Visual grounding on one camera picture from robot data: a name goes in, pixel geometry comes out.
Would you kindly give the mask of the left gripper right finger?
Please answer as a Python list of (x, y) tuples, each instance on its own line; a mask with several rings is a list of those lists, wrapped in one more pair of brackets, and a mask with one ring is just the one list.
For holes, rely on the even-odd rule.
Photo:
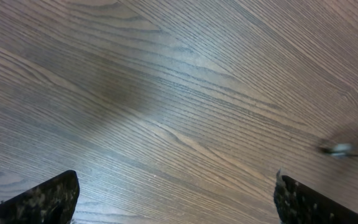
[(358, 213), (280, 170), (276, 174), (273, 201), (282, 224), (358, 224)]

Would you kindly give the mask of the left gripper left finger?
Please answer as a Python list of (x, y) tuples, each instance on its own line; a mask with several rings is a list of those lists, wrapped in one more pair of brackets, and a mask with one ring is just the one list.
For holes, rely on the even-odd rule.
[(68, 224), (79, 195), (77, 174), (67, 170), (0, 203), (0, 224)]

